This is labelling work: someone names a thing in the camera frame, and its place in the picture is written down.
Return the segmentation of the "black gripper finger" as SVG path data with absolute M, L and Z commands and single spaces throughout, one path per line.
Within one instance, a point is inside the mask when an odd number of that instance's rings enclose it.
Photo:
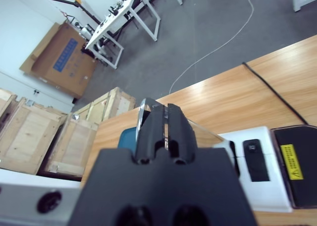
M 156 150 L 164 146 L 164 106 L 153 106 L 151 111 L 140 108 L 137 122 L 135 160 L 150 163 Z
M 168 150 L 176 164 L 190 164 L 195 158 L 196 136 L 182 112 L 175 104 L 168 104 Z

